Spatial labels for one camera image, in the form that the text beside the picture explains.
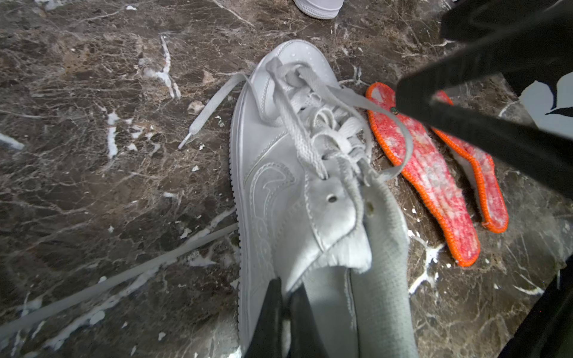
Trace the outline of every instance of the white shoe sole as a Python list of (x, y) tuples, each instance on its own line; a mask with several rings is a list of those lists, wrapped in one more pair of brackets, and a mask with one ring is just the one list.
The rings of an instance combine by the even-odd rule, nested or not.
[(295, 5), (306, 15), (320, 20), (334, 19), (338, 15), (340, 8), (342, 8), (340, 7), (336, 10), (327, 10), (312, 4), (308, 0), (295, 0)]

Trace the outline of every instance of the insole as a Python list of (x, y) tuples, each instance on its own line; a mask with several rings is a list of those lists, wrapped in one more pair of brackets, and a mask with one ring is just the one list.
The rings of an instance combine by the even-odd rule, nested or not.
[[(443, 91), (438, 92), (437, 97), (445, 103), (453, 104)], [(503, 233), (507, 229), (509, 215), (497, 182), (492, 156), (461, 139), (435, 128), (432, 130), (450, 147), (454, 158), (464, 168), (480, 204), (484, 219), (482, 225), (496, 234)]]
[[(387, 85), (371, 85), (366, 97), (380, 107), (396, 112), (395, 93)], [(456, 186), (444, 157), (436, 149), (426, 128), (412, 118), (397, 116), (414, 139), (414, 152), (402, 175), (416, 188), (426, 207), (438, 220), (456, 262), (460, 266), (470, 266), (480, 254), (480, 242), (462, 191)], [(406, 146), (398, 126), (381, 113), (368, 111), (368, 117), (382, 150), (393, 165), (400, 165)]]

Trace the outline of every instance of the orange insole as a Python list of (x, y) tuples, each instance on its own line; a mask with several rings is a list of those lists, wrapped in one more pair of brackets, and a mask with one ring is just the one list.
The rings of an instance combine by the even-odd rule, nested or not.
[[(394, 90), (385, 84), (371, 85), (366, 97), (388, 111), (396, 106)], [(368, 111), (368, 117), (382, 150), (395, 166), (400, 165), (406, 146), (398, 126), (378, 112)], [(426, 207), (438, 220), (454, 259), (460, 266), (470, 266), (480, 255), (480, 241), (462, 192), (426, 128), (407, 116), (398, 114), (397, 117), (414, 139), (414, 151), (402, 175), (416, 188)]]

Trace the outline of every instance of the stitching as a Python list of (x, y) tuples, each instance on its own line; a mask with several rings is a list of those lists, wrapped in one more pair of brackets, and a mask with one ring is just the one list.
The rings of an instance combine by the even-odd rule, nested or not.
[(277, 192), (279, 190), (282, 190), (283, 188), (290, 186), (294, 183), (296, 183), (296, 178), (292, 175), (291, 171), (283, 164), (279, 164), (279, 163), (275, 163), (276, 166), (284, 169), (284, 172), (282, 172), (283, 174), (285, 174), (286, 178), (285, 180), (279, 185), (277, 186), (273, 191), (271, 191), (268, 194), (268, 198), (269, 200), (266, 201), (265, 203), (265, 208), (263, 210), (263, 215), (264, 215), (264, 219), (267, 222), (267, 226), (270, 227), (272, 229), (273, 225), (269, 225), (269, 221), (270, 221), (270, 212), (269, 212), (269, 206), (271, 203), (274, 202), (274, 197), (277, 194)]
[[(374, 89), (376, 87), (379, 87), (379, 86), (380, 87), (388, 87), (385, 84), (382, 84), (379, 82), (374, 83), (366, 91), (366, 98), (371, 100), (372, 99), (372, 92), (374, 91)], [(374, 132), (374, 136), (376, 137), (378, 143), (382, 147), (384, 154), (386, 154), (386, 156), (388, 157), (388, 159), (390, 159), (390, 161), (392, 162), (393, 165), (398, 166), (398, 165), (402, 164), (402, 161), (400, 160), (400, 158), (396, 157), (394, 155), (394, 153), (392, 153), (392, 150), (390, 150), (390, 147), (388, 147), (388, 145), (384, 141), (384, 138), (382, 137), (382, 135), (378, 131), (378, 128), (376, 127), (376, 124), (374, 122), (374, 112), (373, 111), (370, 111), (370, 110), (368, 111), (368, 119), (370, 121), (370, 128)], [(474, 257), (472, 257), (468, 260), (465, 260), (460, 253), (460, 248), (458, 247), (457, 240), (456, 240), (454, 233), (452, 232), (452, 229), (448, 225), (445, 218), (439, 213), (438, 209), (436, 208), (435, 204), (431, 201), (430, 196), (427, 194), (424, 187), (416, 180), (416, 178), (407, 169), (404, 168), (402, 170), (402, 175), (418, 191), (418, 193), (422, 197), (422, 201), (424, 202), (424, 205), (428, 208), (428, 210), (430, 210), (430, 213), (436, 218), (439, 225), (442, 227), (442, 230), (444, 231), (444, 236), (446, 237), (446, 242), (448, 243), (448, 247), (450, 249), (450, 252), (452, 253), (452, 256), (454, 257), (454, 259), (457, 260), (458, 264), (460, 266), (463, 266), (463, 267), (471, 266), (472, 264), (474, 264), (474, 262), (477, 260), (478, 256), (480, 255), (480, 251), (481, 251), (481, 244), (480, 244), (479, 239), (477, 238), (477, 234), (476, 234), (477, 253)]]
[(263, 149), (261, 151), (261, 153), (257, 156), (257, 158), (253, 161), (253, 164), (251, 164), (251, 169), (248, 171), (248, 174), (245, 175), (245, 178), (243, 179), (243, 185), (245, 185), (247, 183), (247, 181), (249, 180), (249, 176), (250, 174), (253, 172), (253, 170), (255, 169), (255, 167), (257, 166), (258, 162), (261, 161), (262, 157), (269, 151), (269, 149), (275, 145), (279, 140), (281, 140), (285, 135), (287, 134), (286, 131), (283, 131), (282, 133), (280, 133), (279, 135), (277, 135), (266, 147), (265, 149)]
[(303, 206), (303, 203), (299, 200), (296, 203), (294, 203), (294, 205), (286, 212), (286, 215), (285, 215), (285, 218), (281, 224), (281, 227), (279, 228), (279, 230), (277, 232), (277, 239), (275, 240), (276, 242), (278, 242), (280, 240), (280, 238), (282, 237), (282, 233), (284, 232), (284, 228), (287, 225), (287, 222), (291, 219), (291, 217), (297, 211), (299, 211), (301, 206)]
[(308, 173), (307, 173), (307, 171), (305, 170), (305, 171), (304, 171), (304, 203), (305, 203), (305, 206), (306, 206), (306, 208), (307, 208), (308, 219), (309, 219), (309, 221), (310, 221), (310, 223), (311, 223), (312, 231), (313, 231), (314, 234), (315, 234), (315, 241), (318, 243), (320, 250), (321, 250), (321, 251), (324, 251), (324, 245), (323, 245), (323, 243), (322, 243), (322, 239), (321, 239), (319, 230), (318, 230), (318, 228), (317, 228), (316, 225), (315, 225), (315, 220), (314, 220), (314, 217), (312, 216), (312, 213), (311, 213), (310, 200), (308, 199), (308, 185), (309, 185), (309, 181), (310, 181), (310, 180), (309, 180), (309, 178), (308, 178)]

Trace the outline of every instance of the orange stitched edge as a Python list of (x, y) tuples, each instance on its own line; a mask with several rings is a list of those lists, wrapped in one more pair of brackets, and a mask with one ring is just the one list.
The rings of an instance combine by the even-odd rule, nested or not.
[[(453, 105), (452, 100), (450, 99), (450, 97), (448, 97), (445, 93), (444, 93), (445, 97), (448, 98), (448, 104), (449, 105)], [(488, 209), (488, 197), (487, 197), (487, 193), (485, 190), (485, 180), (484, 180), (484, 174), (481, 171), (481, 166), (480, 163), (477, 161), (476, 158), (472, 157), (470, 153), (468, 153), (465, 149), (461, 148), (460, 146), (458, 146), (456, 143), (454, 143), (450, 137), (440, 131), (439, 129), (436, 129), (434, 127), (432, 127), (432, 130), (451, 148), (453, 149), (456, 153), (458, 153), (462, 158), (464, 158), (465, 160), (467, 160), (473, 168), (473, 173), (474, 176), (476, 177), (476, 185), (477, 185), (477, 192), (478, 192), (478, 196), (480, 198), (480, 206), (481, 206), (481, 211), (482, 213), (484, 213), (484, 222), (481, 223), (486, 229), (488, 229), (489, 231), (496, 233), (496, 234), (501, 234), (503, 233), (505, 230), (507, 230), (507, 227), (509, 225), (509, 217), (506, 218), (504, 225), (502, 227), (498, 227), (493, 223), (492, 217), (489, 213), (489, 209)], [(493, 160), (491, 159), (491, 157), (488, 157), (490, 164), (492, 166), (492, 168), (495, 168), (494, 164), (493, 164)], [(496, 180), (496, 189), (498, 194), (503, 198), (502, 194), (501, 194), (501, 190), (500, 190), (500, 186)], [(502, 202), (505, 211), (507, 212), (507, 208), (505, 207), (505, 202)]]
[[(372, 84), (370, 87), (368, 87), (368, 90), (366, 91), (366, 98), (372, 99), (372, 91), (378, 86), (388, 87), (384, 83), (376, 82), (376, 83)], [(368, 120), (370, 121), (370, 128), (372, 129), (374, 136), (376, 137), (376, 140), (378, 141), (378, 144), (380, 144), (380, 146), (382, 147), (384, 154), (386, 154), (386, 156), (390, 159), (390, 161), (392, 162), (393, 165), (398, 166), (398, 165), (402, 164), (402, 161), (400, 160), (400, 158), (396, 157), (394, 155), (394, 153), (392, 153), (392, 150), (390, 150), (390, 147), (388, 147), (388, 145), (384, 141), (384, 138), (382, 138), (382, 135), (378, 131), (378, 128), (376, 127), (375, 122), (374, 122), (374, 112), (373, 111), (370, 111), (370, 110), (368, 111)], [(460, 249), (457, 245), (456, 238), (455, 238), (450, 226), (448, 225), (448, 223), (446, 222), (444, 217), (439, 213), (439, 211), (436, 208), (436, 206), (434, 205), (434, 203), (431, 201), (430, 196), (427, 194), (423, 185), (421, 185), (417, 181), (417, 179), (410, 172), (408, 172), (408, 170), (406, 170), (406, 169), (402, 170), (402, 175), (418, 191), (418, 193), (422, 197), (422, 201), (424, 202), (424, 205), (428, 208), (428, 210), (430, 210), (430, 213), (438, 221), (440, 227), (442, 228), (442, 231), (444, 231), (444, 236), (446, 237), (446, 242), (448, 243), (448, 248), (450, 249), (450, 252), (452, 253), (452, 256), (454, 257), (454, 259), (456, 259), (456, 261), (458, 262), (458, 265), (460, 265), (462, 267), (472, 266), (480, 255), (480, 251), (481, 251), (480, 241), (479, 240), (477, 241), (478, 246), (477, 246), (477, 254), (475, 255), (475, 257), (472, 257), (469, 260), (463, 259), (462, 255), (460, 253)]]

